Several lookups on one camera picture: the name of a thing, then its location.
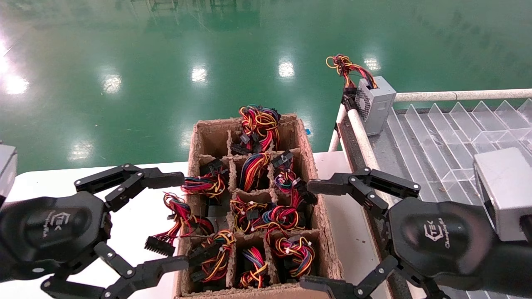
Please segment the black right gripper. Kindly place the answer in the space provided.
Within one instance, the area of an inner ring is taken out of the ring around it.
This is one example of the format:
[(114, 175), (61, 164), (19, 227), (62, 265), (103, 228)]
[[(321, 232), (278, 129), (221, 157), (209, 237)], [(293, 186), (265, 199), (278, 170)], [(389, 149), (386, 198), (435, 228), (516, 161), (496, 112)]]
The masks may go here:
[(497, 240), (484, 208), (450, 201), (422, 202), (416, 199), (420, 189), (416, 182), (367, 167), (350, 174), (334, 173), (327, 180), (310, 180), (307, 190), (311, 193), (350, 195), (380, 219), (387, 218), (389, 204), (376, 191), (403, 200), (388, 213), (397, 257), (388, 255), (359, 284), (302, 276), (300, 287), (324, 292), (330, 299), (370, 299), (396, 272), (422, 288), (427, 299), (449, 298), (437, 284), (466, 291), (479, 289), (481, 265)]

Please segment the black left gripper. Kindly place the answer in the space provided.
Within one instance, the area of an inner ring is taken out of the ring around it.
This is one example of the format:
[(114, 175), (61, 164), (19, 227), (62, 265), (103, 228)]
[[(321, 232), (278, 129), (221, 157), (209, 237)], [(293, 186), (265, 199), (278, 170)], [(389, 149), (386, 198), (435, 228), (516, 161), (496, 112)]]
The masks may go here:
[[(1, 282), (57, 274), (41, 284), (41, 290), (54, 299), (127, 299), (136, 291), (158, 286), (164, 274), (188, 269), (186, 255), (132, 267), (104, 243), (111, 227), (106, 204), (88, 192), (5, 203), (0, 215)], [(67, 280), (97, 255), (119, 274), (114, 284), (102, 288)]]

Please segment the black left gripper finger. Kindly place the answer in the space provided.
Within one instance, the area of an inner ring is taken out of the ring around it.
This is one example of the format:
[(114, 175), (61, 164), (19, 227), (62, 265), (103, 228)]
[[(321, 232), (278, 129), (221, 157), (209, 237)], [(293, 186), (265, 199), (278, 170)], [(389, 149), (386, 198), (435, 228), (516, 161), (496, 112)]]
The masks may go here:
[(117, 212), (144, 189), (165, 189), (181, 186), (182, 172), (163, 173), (159, 168), (139, 168), (123, 164), (75, 181), (76, 191), (95, 194), (116, 187), (106, 197), (108, 211)]

